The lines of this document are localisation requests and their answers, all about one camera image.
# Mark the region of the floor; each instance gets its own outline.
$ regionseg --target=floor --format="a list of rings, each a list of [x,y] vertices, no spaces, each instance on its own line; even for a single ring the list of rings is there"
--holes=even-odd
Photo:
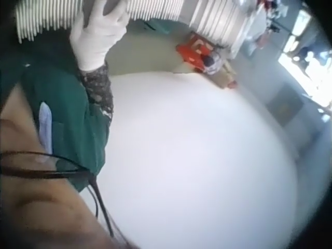
[[[182,43],[187,35],[187,32],[179,33],[177,28],[172,31],[171,35],[165,35],[145,30],[141,21],[131,22],[127,34],[109,51],[106,57],[110,74],[173,72],[182,65],[182,58],[176,52],[175,47]]]

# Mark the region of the green scrub top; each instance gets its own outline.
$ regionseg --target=green scrub top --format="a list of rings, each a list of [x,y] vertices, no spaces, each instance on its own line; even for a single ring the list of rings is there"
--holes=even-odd
[[[97,105],[89,103],[77,76],[66,31],[43,33],[23,44],[6,43],[5,51],[0,53],[1,108],[19,82],[37,128],[41,103],[45,102],[52,112],[53,154],[71,159],[97,175],[105,163],[109,120]],[[57,168],[73,169],[61,161]],[[88,184],[72,183],[78,191]]]

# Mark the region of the wall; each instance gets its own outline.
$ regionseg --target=wall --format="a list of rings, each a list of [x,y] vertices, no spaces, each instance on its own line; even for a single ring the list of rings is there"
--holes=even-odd
[[[296,166],[238,91],[198,74],[112,81],[115,114],[98,182],[130,239],[142,249],[285,247]]]
[[[278,62],[289,37],[287,30],[292,30],[301,7],[299,1],[283,1],[283,3],[289,5],[288,15],[278,22],[285,29],[279,34],[273,34],[264,48],[256,50],[251,58],[240,52],[232,63],[238,72],[238,81],[265,106],[273,102],[285,84],[295,89],[299,95],[305,93],[297,80]],[[317,109],[305,102],[302,109],[283,129],[300,153],[310,145],[322,126],[323,122]]]

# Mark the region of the black cable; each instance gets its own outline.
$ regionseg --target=black cable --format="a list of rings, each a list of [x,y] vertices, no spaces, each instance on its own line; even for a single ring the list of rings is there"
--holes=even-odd
[[[89,179],[89,184],[91,186],[91,188],[94,190],[94,193],[97,197],[97,199],[99,200],[99,205],[100,205],[100,208],[105,216],[105,221],[106,221],[106,225],[107,225],[107,228],[108,228],[108,231],[109,231],[109,235],[113,238],[114,237],[114,233],[113,233],[113,229],[112,229],[112,226],[110,224],[110,220],[107,216],[107,209],[105,207],[105,204],[103,202],[103,198],[100,194],[100,191],[99,191],[99,188],[98,188],[98,185],[97,185],[97,178],[95,176],[92,176],[90,179]]]
[[[99,216],[99,206],[98,206],[97,198],[94,195],[93,191],[91,190],[90,186],[88,186],[88,191],[90,192],[91,196],[93,197],[94,204],[95,204],[95,217],[98,219],[98,216]]]
[[[124,241],[124,243],[126,244],[127,248],[133,248],[131,246],[131,244],[129,243],[129,241],[127,240],[127,238],[123,235],[123,233],[121,232],[121,230],[119,229],[119,227],[114,222],[113,218],[109,214],[108,209],[106,209],[106,214],[108,216],[109,221],[112,222],[113,228],[115,228],[115,231],[113,231],[113,232],[117,232],[120,235],[121,239]]]

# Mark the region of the person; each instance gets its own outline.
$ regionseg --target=person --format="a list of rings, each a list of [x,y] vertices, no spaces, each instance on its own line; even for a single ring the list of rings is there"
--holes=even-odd
[[[1,230],[20,235],[11,243],[22,238],[31,248],[136,248],[112,238],[91,213],[79,195],[88,181],[3,173],[72,170],[70,163],[58,164],[59,157],[95,176],[100,172],[113,118],[105,56],[129,22],[125,0],[103,15],[106,2],[95,1],[87,26],[79,13],[70,33],[1,44]]]
[[[306,70],[312,59],[316,59],[321,66],[326,66],[331,55],[331,46],[322,35],[318,35],[311,44],[301,47],[295,52],[291,51],[288,53],[292,62],[308,77],[309,75],[306,73]]]
[[[307,9],[308,15],[312,16],[313,13]],[[297,47],[287,53],[290,58],[296,58],[303,65],[308,66],[309,63],[305,62],[309,52],[313,53],[313,57],[319,61],[319,63],[324,66],[327,62],[325,56],[321,57],[322,52],[327,52],[331,50],[331,45],[329,39],[326,37],[325,32],[321,28],[321,24],[316,18],[310,18],[310,21],[303,32],[296,38],[298,43]]]
[[[201,54],[203,62],[203,73],[214,75],[222,68],[225,59],[225,48],[219,45],[214,46],[209,55]]]

